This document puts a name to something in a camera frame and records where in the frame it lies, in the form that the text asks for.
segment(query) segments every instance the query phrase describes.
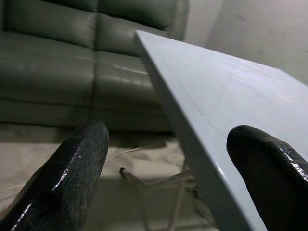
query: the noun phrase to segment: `white table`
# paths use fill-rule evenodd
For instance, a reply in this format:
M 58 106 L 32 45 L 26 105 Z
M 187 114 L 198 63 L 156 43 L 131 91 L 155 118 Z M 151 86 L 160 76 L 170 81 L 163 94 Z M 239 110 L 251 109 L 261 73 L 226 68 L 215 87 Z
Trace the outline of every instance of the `white table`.
M 276 68 L 136 33 L 142 61 L 220 230 L 266 230 L 229 158 L 227 135 L 250 125 L 308 161 L 308 87 Z

